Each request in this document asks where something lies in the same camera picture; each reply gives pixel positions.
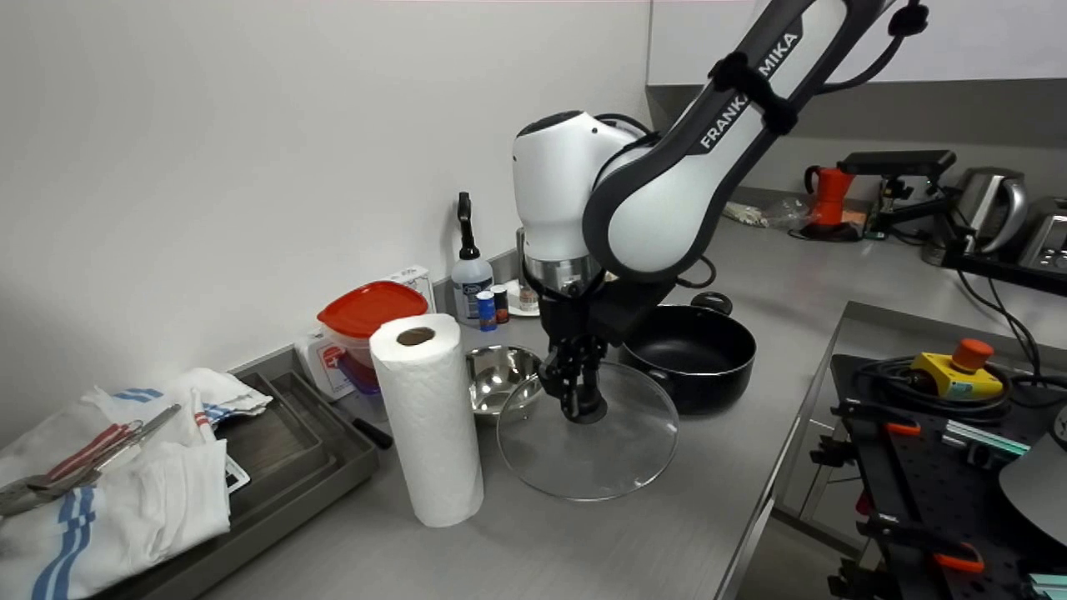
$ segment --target white wall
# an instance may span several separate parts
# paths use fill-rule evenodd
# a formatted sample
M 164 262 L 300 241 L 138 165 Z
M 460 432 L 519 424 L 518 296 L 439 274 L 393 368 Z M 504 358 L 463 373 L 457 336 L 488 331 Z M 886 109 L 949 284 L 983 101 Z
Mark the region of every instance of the white wall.
M 364 274 L 515 242 L 509 138 L 643 117 L 646 0 L 0 5 L 0 442 L 90 382 L 237 366 Z

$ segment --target gray countertop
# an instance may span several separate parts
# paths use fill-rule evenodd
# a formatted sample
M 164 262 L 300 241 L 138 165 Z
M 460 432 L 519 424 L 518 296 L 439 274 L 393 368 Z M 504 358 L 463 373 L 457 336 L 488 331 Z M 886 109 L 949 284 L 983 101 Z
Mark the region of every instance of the gray countertop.
M 753 527 L 786 449 L 805 391 L 850 301 L 1003 332 L 953 274 L 902 242 L 806 242 L 724 224 L 709 242 L 734 316 L 759 344 L 747 394 L 718 417 L 685 419 L 672 469 L 646 488 L 571 505 L 518 484 L 479 428 L 484 511 L 449 528 L 414 521 L 399 464 L 229 575 L 210 595 L 463 595 L 463 600 L 708 600 Z M 1067 345 L 1063 301 L 1003 284 L 1012 308 L 1046 345 Z M 543 352 L 536 322 L 468 344 Z

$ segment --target spray bottle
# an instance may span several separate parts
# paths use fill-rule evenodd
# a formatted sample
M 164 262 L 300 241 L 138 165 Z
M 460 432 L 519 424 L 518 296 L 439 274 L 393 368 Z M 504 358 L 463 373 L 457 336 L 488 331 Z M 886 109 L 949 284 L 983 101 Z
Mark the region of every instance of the spray bottle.
M 460 261 L 455 266 L 455 305 L 460 322 L 477 322 L 477 294 L 491 289 L 495 266 L 473 246 L 470 193 L 460 193 L 457 218 L 460 218 L 463 242 L 460 242 Z

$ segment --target coffee machine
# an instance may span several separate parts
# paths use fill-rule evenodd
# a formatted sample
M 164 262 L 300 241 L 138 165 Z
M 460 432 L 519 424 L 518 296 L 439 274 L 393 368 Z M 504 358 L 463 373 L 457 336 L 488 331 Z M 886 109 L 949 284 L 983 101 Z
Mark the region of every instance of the coffee machine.
M 850 153 L 838 165 L 857 176 L 879 176 L 879 189 L 867 207 L 863 235 L 886 235 L 905 218 L 949 213 L 953 195 L 942 186 L 948 165 L 956 164 L 949 148 L 878 148 Z

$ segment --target cloth towel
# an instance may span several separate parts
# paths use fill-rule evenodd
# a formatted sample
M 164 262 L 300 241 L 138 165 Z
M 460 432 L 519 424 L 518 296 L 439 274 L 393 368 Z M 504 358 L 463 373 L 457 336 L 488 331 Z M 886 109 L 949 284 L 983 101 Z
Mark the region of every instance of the cloth towel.
M 111 424 L 181 409 L 66 497 L 0 527 L 0 595 L 92 595 L 229 528 L 227 442 L 215 424 L 256 417 L 271 397 L 229 373 L 191 368 L 168 386 L 90 391 L 0 449 L 0 487 L 47 472 Z

